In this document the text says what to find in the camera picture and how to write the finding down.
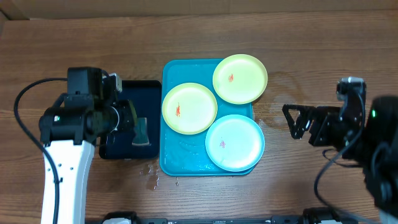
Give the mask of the yellow plate with long stain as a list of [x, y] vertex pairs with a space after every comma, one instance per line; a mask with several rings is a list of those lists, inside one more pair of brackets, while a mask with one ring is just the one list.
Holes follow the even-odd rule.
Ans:
[[175, 132], [198, 134], [215, 121], [218, 104], [214, 94], [198, 83], [173, 87], [162, 102], [162, 116]]

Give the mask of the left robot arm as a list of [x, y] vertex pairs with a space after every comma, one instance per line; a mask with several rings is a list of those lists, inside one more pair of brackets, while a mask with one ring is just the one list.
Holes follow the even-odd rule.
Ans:
[[97, 138], [129, 132], [137, 114], [120, 100], [122, 80], [95, 67], [67, 71], [67, 92], [39, 120], [45, 157], [42, 223], [84, 223], [88, 174]]

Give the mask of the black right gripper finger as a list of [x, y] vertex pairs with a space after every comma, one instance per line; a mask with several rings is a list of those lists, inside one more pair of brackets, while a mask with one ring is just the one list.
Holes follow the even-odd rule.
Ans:
[[294, 120], [291, 116], [287, 118], [287, 124], [289, 126], [290, 134], [294, 139], [301, 139], [304, 132], [309, 130], [311, 125], [311, 119], [304, 116], [298, 116]]
[[283, 112], [286, 120], [293, 120], [293, 117], [289, 112], [290, 110], [298, 111], [300, 113], [300, 116], [304, 117], [305, 119], [315, 119], [317, 116], [315, 109], [316, 109], [316, 107], [314, 107], [314, 106], [285, 104], [282, 107], [282, 112]]

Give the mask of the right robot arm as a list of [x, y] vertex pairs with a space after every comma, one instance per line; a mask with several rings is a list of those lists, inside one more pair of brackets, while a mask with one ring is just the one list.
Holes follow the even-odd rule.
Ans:
[[337, 151], [315, 179], [315, 196], [327, 207], [338, 211], [320, 195], [319, 181], [337, 159], [354, 160], [354, 166], [363, 170], [366, 188], [381, 211], [381, 220], [396, 222], [397, 97], [374, 99], [368, 113], [362, 94], [348, 93], [342, 100], [344, 104], [340, 108], [290, 104], [282, 107], [294, 139], [300, 139], [304, 132], [309, 131], [309, 144], [314, 147], [332, 146]]

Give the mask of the green scrubbing sponge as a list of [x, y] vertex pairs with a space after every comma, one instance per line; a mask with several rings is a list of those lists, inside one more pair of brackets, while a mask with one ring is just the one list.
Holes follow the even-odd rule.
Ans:
[[135, 136], [132, 139], [133, 146], [147, 146], [150, 144], [147, 132], [147, 118], [138, 118], [134, 127]]

